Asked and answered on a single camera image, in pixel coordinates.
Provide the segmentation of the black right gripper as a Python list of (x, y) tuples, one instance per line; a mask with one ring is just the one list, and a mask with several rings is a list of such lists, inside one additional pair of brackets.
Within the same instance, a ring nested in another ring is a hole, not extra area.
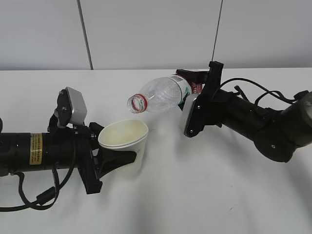
[[(233, 115), (238, 110), (238, 103), (241, 98), (233, 92), (226, 92), (220, 89), (223, 63), (211, 61), (209, 71), (190, 71), (177, 69), (175, 74), (184, 78), (188, 83), (204, 84), (199, 94), (200, 103), (203, 105), (204, 127), (225, 125), (235, 132), (241, 134), (241, 125)], [(195, 96), (187, 96), (178, 105), (181, 111), (192, 110), (195, 105)]]

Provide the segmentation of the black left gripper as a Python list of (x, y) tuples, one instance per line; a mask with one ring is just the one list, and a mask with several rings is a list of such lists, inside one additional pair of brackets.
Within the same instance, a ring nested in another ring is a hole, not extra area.
[(47, 165), (59, 166), (61, 169), (77, 168), (86, 193), (100, 192), (100, 178), (122, 166), (133, 163), (137, 157), (134, 151), (114, 151), (99, 148), (98, 136), (104, 129), (96, 122), (89, 126), (74, 125), (73, 128), (59, 128), (50, 123), (47, 133)]

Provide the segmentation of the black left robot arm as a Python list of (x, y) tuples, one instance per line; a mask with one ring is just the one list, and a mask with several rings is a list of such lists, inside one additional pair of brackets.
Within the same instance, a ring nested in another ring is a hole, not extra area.
[(47, 133), (2, 133), (0, 135), (0, 174), (78, 169), (87, 194), (100, 192), (100, 179), (109, 172), (135, 161), (134, 151), (102, 148), (98, 135), (103, 127), (92, 122), (73, 128), (49, 127)]

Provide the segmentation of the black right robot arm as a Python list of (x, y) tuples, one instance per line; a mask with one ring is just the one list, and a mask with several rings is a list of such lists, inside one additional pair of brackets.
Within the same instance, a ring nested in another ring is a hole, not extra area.
[[(302, 91), (293, 99), (280, 91), (269, 90), (247, 78), (231, 78), (222, 82), (223, 63), (210, 61), (209, 71), (177, 69), (176, 74), (195, 85), (203, 85), (200, 93), (190, 94), (179, 108), (180, 128), (187, 137), (195, 137), (205, 126), (223, 125), (251, 140), (266, 158), (288, 162), (298, 148), (312, 142), (312, 94)], [(244, 81), (264, 91), (250, 102), (239, 86), (235, 92), (222, 89), (233, 81)]]

